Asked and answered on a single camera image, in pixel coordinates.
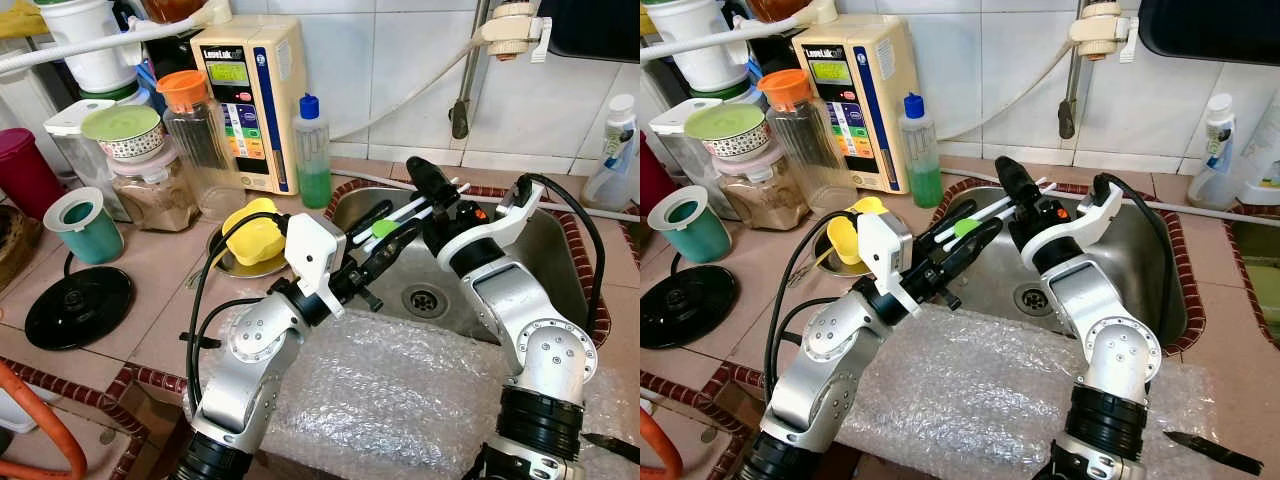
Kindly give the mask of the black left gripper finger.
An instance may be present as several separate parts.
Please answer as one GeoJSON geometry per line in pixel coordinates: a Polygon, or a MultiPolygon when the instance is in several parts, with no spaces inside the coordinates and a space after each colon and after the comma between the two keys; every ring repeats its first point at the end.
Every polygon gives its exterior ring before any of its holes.
{"type": "Polygon", "coordinates": [[[419,237],[421,227],[421,220],[407,220],[388,236],[383,237],[361,265],[360,282],[375,282],[392,264],[396,262],[401,252],[419,237]]]}
{"type": "Polygon", "coordinates": [[[347,248],[374,248],[380,241],[374,234],[374,225],[393,211],[390,200],[381,200],[366,211],[347,232],[347,248]]]}
{"type": "Polygon", "coordinates": [[[955,224],[972,216],[977,210],[977,202],[973,198],[954,202],[951,209],[922,234],[922,244],[937,246],[950,242],[955,237],[955,224]]]}
{"type": "Polygon", "coordinates": [[[980,251],[1004,229],[998,216],[983,221],[963,219],[955,228],[955,239],[946,244],[947,253],[941,260],[941,279],[951,282],[970,266],[980,251]]]}

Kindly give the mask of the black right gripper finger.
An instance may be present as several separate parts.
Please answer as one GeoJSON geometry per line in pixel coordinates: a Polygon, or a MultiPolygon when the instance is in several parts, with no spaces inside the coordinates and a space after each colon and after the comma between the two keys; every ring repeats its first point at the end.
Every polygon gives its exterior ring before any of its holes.
{"type": "Polygon", "coordinates": [[[1043,195],[1027,169],[1009,156],[995,159],[998,182],[1015,206],[1034,206],[1043,195]]]}
{"type": "Polygon", "coordinates": [[[424,157],[411,156],[406,169],[416,191],[430,206],[451,206],[460,200],[457,187],[444,175],[444,172],[424,157]]]}

